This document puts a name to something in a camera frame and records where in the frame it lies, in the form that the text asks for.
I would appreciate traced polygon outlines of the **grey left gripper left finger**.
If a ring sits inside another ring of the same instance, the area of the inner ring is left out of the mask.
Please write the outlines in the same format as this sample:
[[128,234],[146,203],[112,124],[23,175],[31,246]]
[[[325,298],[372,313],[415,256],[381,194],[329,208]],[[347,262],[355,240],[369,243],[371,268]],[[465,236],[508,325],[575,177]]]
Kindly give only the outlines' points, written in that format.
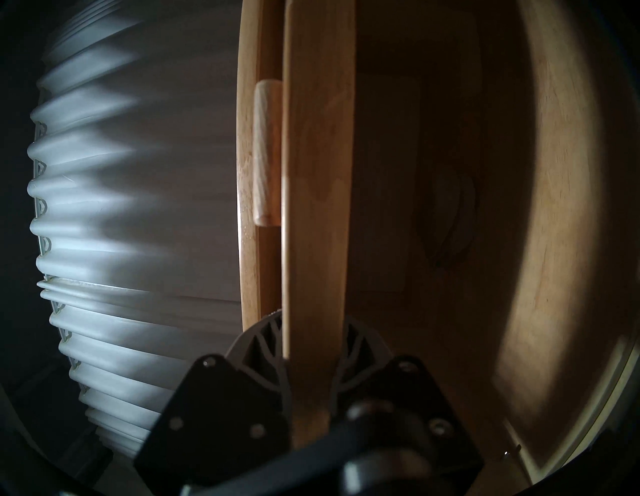
[[224,483],[291,449],[282,311],[196,358],[135,457],[144,483]]

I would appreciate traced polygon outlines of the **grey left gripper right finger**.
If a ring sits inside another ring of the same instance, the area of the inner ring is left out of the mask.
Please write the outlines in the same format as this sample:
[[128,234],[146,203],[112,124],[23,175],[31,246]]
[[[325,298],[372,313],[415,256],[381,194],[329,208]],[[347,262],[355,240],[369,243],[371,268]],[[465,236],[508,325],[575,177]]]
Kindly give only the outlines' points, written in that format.
[[435,450],[435,472],[454,494],[466,494],[483,469],[483,457],[469,432],[423,362],[394,355],[366,324],[344,318],[342,351],[330,392],[331,421],[346,417],[357,401],[390,403],[420,421]]

